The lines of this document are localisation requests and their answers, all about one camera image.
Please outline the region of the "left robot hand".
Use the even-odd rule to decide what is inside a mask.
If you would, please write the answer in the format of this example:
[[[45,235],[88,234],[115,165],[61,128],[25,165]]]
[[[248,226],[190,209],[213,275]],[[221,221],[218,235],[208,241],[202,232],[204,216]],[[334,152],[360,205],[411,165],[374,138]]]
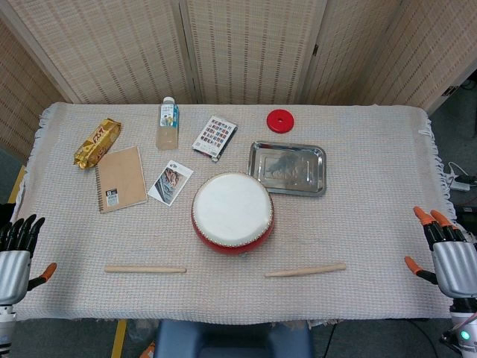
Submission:
[[[31,261],[45,218],[33,214],[1,227],[1,306],[19,303],[31,290],[48,282],[57,269],[51,263],[38,277],[30,278]]]

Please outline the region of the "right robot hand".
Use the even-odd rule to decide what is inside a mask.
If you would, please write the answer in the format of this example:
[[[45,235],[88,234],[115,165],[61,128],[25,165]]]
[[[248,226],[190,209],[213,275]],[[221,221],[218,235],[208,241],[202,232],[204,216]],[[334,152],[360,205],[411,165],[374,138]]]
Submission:
[[[476,297],[476,247],[465,239],[461,230],[437,210],[426,213],[413,208],[419,219],[432,254],[434,271],[419,266],[410,256],[404,258],[416,276],[437,285],[452,299]]]

